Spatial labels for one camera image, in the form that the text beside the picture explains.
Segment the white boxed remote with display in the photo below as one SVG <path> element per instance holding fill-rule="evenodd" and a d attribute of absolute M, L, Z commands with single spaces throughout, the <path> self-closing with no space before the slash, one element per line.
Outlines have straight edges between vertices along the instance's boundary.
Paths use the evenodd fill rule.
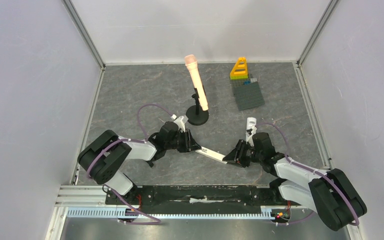
<path fill-rule="evenodd" d="M 231 164 L 231 165 L 235 164 L 234 162 L 228 162 L 227 160 L 224 160 L 226 155 L 221 154 L 217 151 L 213 151 L 213 150 L 206 148 L 206 147 L 203 147 L 203 146 L 201 147 L 201 149 L 195 150 L 195 152 L 204 156 L 204 157 L 210 158 L 212 160 L 215 160 L 215 161 L 223 163 L 223 164 Z"/>

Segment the white remote control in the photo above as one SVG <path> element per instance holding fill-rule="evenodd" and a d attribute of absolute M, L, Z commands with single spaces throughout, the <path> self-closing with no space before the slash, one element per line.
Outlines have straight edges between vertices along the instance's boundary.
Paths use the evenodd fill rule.
<path fill-rule="evenodd" d="M 251 127 L 256 127 L 257 119 L 255 117 L 248 117 L 246 119 L 246 130 L 250 129 Z"/>

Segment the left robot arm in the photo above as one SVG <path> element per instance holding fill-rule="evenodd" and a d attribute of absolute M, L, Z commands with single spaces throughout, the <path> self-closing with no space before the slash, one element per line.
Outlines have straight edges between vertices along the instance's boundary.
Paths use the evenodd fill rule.
<path fill-rule="evenodd" d="M 80 152 L 77 162 L 90 179 L 115 190 L 124 204 L 132 204 L 137 198 L 136 185 L 119 171 L 124 161 L 142 160 L 152 167 L 168 150 L 189 153 L 201 148 L 189 129 L 167 121 L 144 140 L 121 137 L 113 130 L 106 130 Z"/>

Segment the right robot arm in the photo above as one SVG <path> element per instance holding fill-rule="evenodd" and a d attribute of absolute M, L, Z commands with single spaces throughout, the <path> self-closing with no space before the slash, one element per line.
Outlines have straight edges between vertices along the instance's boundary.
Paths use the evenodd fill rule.
<path fill-rule="evenodd" d="M 266 132 L 239 140 L 222 160 L 227 164 L 248 167 L 258 163 L 276 179 L 270 184 L 269 199 L 275 204 L 298 203 L 316 213 L 331 230 L 358 225 L 367 206 L 346 174 L 338 169 L 322 170 L 293 160 L 275 149 Z"/>

